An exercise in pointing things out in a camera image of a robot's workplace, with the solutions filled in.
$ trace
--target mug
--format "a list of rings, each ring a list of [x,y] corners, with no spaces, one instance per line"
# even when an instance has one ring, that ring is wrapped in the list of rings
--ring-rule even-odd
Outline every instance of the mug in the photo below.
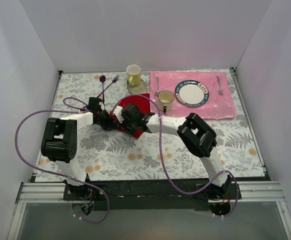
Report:
[[[159,100],[158,101],[159,109],[166,113],[172,109],[175,95],[171,91],[164,90],[159,92],[157,99]]]
[[[126,68],[127,80],[130,86],[138,86],[141,80],[141,68],[138,65],[130,65]]]

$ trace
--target table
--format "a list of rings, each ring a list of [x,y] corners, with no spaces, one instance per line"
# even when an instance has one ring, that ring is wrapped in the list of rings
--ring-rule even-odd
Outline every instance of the table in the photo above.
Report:
[[[226,170],[235,177],[263,177],[264,170],[242,106],[238,89],[229,69],[200,69],[192,71],[226,72],[227,81],[236,110],[235,119],[207,120],[217,135],[218,155]],[[105,92],[105,108],[110,111],[118,100],[129,95],[125,72],[63,73],[61,75],[53,109],[70,109],[63,104],[65,97],[89,101],[102,91],[100,75],[105,75],[105,86],[119,75],[119,81]],[[149,71],[143,71],[141,78],[149,84]],[[81,107],[82,103],[70,104]],[[53,113],[52,117],[66,116]],[[76,158],[92,181],[166,179],[159,155],[159,134],[143,133],[139,139],[119,132],[103,131],[92,125],[78,132]],[[173,179],[207,178],[200,159],[187,150],[178,136],[163,134],[162,147],[167,171]],[[37,166],[61,172],[59,167],[39,154]],[[36,182],[60,182],[63,178],[38,171]]]

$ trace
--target silver fork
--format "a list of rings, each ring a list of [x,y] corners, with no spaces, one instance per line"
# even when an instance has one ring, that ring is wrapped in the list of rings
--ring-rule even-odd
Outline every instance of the silver fork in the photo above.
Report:
[[[222,88],[221,88],[221,82],[220,82],[220,77],[219,76],[216,76],[216,80],[217,80],[217,83],[219,84],[219,95],[223,95],[223,91],[222,91]]]

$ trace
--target pink cloth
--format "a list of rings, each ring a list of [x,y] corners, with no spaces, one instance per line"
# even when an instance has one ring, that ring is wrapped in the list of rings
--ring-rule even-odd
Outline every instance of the pink cloth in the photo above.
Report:
[[[219,84],[217,76],[220,77],[223,95],[219,95]],[[159,79],[159,90],[169,90],[174,94],[173,107],[165,113],[168,117],[186,117],[190,113],[196,113],[203,119],[235,119],[236,108],[232,100],[225,72],[193,72],[193,71],[151,71],[150,72],[150,99],[158,102],[155,95],[157,88],[157,77]],[[203,83],[208,91],[207,102],[199,107],[182,105],[176,98],[176,86],[185,80],[195,80]],[[158,113],[153,104],[150,104],[151,112]]]

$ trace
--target wall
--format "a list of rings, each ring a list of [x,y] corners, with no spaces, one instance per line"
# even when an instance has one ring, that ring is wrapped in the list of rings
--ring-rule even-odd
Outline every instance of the wall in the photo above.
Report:
[[[291,0],[272,1],[237,71],[266,167],[291,214]]]
[[[58,70],[236,67],[271,0],[20,0]]]
[[[14,134],[29,113],[51,107],[58,72],[18,0],[0,0],[0,240],[7,237],[21,181],[32,170],[18,158]],[[21,132],[21,151],[36,162],[47,115]]]

